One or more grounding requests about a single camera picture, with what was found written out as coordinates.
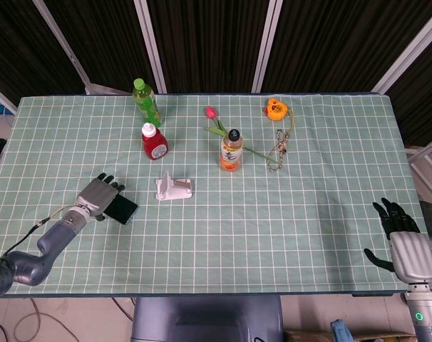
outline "green bottle cap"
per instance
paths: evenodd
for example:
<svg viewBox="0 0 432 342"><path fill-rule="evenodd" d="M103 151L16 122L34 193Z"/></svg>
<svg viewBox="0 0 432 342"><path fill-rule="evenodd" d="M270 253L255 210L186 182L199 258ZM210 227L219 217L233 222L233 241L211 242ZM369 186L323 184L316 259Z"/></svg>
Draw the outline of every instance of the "green bottle cap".
<svg viewBox="0 0 432 342"><path fill-rule="evenodd" d="M133 81L133 86L137 90L142 90L145 87L145 81L141 78L136 78L135 81Z"/></svg>

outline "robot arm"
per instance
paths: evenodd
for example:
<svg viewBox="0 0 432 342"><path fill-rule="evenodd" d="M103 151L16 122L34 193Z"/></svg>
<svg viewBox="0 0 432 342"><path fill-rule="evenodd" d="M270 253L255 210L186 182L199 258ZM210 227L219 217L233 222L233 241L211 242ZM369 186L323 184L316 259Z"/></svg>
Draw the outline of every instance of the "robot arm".
<svg viewBox="0 0 432 342"><path fill-rule="evenodd" d="M37 241L41 256L13 251L0 258L0 296L11 288L14 281L29 286L40 284L50 273L56 257L91 217L104 219L103 211L124 189L116 182L110 185L112 180L113 176L106 178L102 173L78 194L76 204Z"/></svg>
<svg viewBox="0 0 432 342"><path fill-rule="evenodd" d="M380 260L365 249L365 255L376 266L390 272L408 284L406 301L419 342L432 342L432 254L428 239L416 223L396 203L382 199L386 210L373 203L389 240L392 261Z"/></svg>

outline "floor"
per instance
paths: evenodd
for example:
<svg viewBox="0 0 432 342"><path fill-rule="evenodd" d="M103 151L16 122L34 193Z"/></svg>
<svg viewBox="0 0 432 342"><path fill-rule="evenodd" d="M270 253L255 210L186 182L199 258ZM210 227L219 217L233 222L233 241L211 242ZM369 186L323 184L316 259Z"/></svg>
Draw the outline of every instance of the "floor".
<svg viewBox="0 0 432 342"><path fill-rule="evenodd" d="M12 117L0 116L0 138L8 138ZM399 295L357 297L347 294L282 296L283 322L286 329L328 331L330 322L341 318L353 333L402 331L413 333L408 308ZM130 314L130 299L118 299ZM109 298L36 299L38 309L59 319L80 342L129 341L131 322ZM15 331L22 317L32 314L28 299L0 299L0 324L10 341L14 334L20 341L29 340L37 328L37 318L29 316ZM0 341L5 341L0 331ZM41 327L34 342L76 341L58 322L41 317Z"/></svg>

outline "bottle label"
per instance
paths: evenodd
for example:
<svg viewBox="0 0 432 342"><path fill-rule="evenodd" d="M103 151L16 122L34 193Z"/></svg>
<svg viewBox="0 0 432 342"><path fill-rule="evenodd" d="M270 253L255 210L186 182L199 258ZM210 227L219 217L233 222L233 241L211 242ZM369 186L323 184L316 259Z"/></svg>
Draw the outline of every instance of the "bottle label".
<svg viewBox="0 0 432 342"><path fill-rule="evenodd" d="M240 160L243 148L231 148L226 146L224 144L224 140L221 142L221 153L222 153L222 159L224 159L226 162L237 162Z"/></svg>
<svg viewBox="0 0 432 342"><path fill-rule="evenodd" d="M163 157L167 153L167 147L162 144L159 146L154 147L153 151L151 152L151 155L154 159L158 159Z"/></svg>

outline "green checkered tablecloth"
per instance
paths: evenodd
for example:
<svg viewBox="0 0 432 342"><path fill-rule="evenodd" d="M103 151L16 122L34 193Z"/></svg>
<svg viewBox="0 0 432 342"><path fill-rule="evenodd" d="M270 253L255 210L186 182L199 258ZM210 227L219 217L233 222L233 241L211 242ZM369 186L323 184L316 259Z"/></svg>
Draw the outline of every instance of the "green checkered tablecloth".
<svg viewBox="0 0 432 342"><path fill-rule="evenodd" d="M218 165L220 139L204 109L217 109L247 146L268 153L278 128L263 113L267 96L160 95L170 152L142 151L142 119L131 97L24 98L0 172L0 254L102 171L139 205L122 226L91 221L47 280L14 284L10 294L191 294L395 291L395 276L372 266L363 248L387 257L371 203L402 204L424 228L389 98L383 95L278 95L296 128L284 167L243 154L239 171ZM165 171L189 177L193 196L155 198ZM21 250L38 254L38 230Z"/></svg>

